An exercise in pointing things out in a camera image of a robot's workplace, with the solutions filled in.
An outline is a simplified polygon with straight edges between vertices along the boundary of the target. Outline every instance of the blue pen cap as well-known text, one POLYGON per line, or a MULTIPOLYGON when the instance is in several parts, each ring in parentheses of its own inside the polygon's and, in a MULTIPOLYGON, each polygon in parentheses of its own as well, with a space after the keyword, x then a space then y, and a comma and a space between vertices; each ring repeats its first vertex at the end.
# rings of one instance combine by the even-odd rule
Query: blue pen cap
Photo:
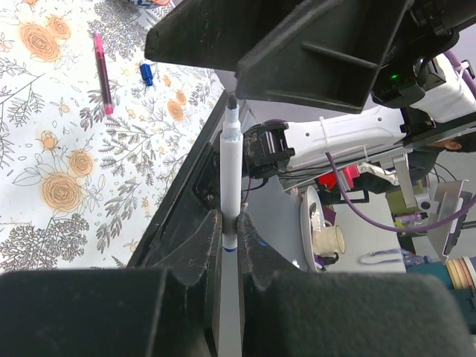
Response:
POLYGON ((152 76, 152 71, 150 70, 150 66, 144 63, 140 67, 141 69, 141 74, 142 74, 142 79, 146 83, 146 86, 151 87, 153 86, 153 76, 152 76))

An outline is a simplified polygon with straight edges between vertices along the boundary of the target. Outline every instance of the pink pen cap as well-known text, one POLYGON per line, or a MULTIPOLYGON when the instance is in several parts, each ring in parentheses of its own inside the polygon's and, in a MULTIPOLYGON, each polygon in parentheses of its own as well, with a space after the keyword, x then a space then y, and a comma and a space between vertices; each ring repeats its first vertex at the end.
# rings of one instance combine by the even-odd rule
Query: pink pen cap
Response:
POLYGON ((103 39, 98 33, 94 35, 94 52, 96 53, 97 70, 101 84, 101 93, 103 95, 104 112, 107 115, 111 115, 114 111, 114 106, 112 105, 111 89, 109 88, 103 39))

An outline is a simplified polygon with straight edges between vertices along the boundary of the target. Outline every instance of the red object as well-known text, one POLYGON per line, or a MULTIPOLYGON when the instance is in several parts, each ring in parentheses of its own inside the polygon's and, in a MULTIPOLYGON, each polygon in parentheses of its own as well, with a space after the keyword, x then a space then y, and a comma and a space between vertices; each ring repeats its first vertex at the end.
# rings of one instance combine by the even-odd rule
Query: red object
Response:
MULTIPOLYGON (((350 188, 354 188, 354 179, 360 176, 357 166, 349 166, 341 170, 344 173, 345 179, 350 188)), ((334 173, 327 173, 318 177, 318 182, 320 184, 325 184, 328 190, 331 190, 334 186, 337 185, 337 178, 334 173)))

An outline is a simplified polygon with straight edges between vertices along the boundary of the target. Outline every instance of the white mug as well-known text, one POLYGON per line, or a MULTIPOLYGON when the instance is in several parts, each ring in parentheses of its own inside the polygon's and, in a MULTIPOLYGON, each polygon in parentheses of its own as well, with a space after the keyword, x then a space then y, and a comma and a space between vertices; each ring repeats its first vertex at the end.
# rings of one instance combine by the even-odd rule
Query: white mug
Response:
POLYGON ((345 253, 345 241, 341 228, 336 226, 316 229, 312 232, 312 250, 315 255, 323 258, 334 257, 332 263, 338 260, 339 254, 345 253))

